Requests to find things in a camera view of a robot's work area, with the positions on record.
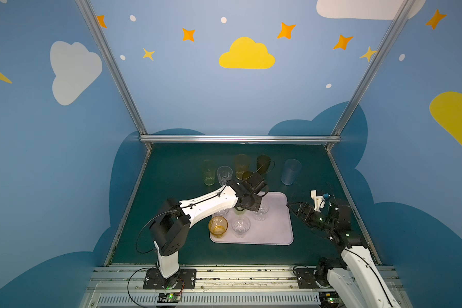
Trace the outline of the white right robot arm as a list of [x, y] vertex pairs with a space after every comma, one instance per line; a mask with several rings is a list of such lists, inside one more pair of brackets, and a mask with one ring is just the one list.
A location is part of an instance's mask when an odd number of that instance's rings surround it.
[[300, 287], [334, 289], [336, 297], [323, 298], [327, 307], [401, 306], [378, 271], [366, 241], [352, 229], [349, 204], [322, 200], [319, 206], [303, 201], [287, 207], [307, 227], [324, 231], [340, 252], [334, 259], [320, 258], [314, 270], [306, 266], [294, 270]]

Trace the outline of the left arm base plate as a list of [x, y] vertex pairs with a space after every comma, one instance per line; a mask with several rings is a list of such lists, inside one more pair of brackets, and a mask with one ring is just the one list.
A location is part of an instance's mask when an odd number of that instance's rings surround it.
[[164, 278], [158, 268], [147, 271], [143, 284], [144, 290], [193, 290], [196, 283], [196, 269], [183, 268], [170, 278]]

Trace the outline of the short green glass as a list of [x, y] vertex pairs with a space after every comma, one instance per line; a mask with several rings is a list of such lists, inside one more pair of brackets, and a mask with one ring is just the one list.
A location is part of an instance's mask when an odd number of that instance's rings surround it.
[[241, 207], [235, 207], [234, 212], [236, 215], [244, 215], [247, 212], [247, 210]]

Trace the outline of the short yellow amber glass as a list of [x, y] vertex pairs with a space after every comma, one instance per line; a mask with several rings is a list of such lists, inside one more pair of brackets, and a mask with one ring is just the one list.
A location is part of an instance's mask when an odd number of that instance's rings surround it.
[[228, 221], [223, 216], [215, 216], [209, 222], [209, 232], [216, 238], [221, 238], [228, 230]]

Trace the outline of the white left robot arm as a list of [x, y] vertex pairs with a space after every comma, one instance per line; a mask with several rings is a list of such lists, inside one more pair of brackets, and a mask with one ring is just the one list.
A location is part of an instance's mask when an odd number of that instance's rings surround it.
[[221, 188], [194, 199], [168, 198], [148, 222], [162, 278], [173, 278], [180, 271], [178, 251], [186, 243], [190, 228], [225, 209], [240, 207], [257, 212], [268, 192], [267, 181], [255, 172], [242, 180], [228, 180]]

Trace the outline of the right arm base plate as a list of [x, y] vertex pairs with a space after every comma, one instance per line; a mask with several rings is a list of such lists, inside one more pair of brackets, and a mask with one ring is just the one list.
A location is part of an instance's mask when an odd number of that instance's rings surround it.
[[318, 275], [314, 268], [294, 268], [293, 274], [300, 289], [327, 289], [331, 287], [327, 279]]

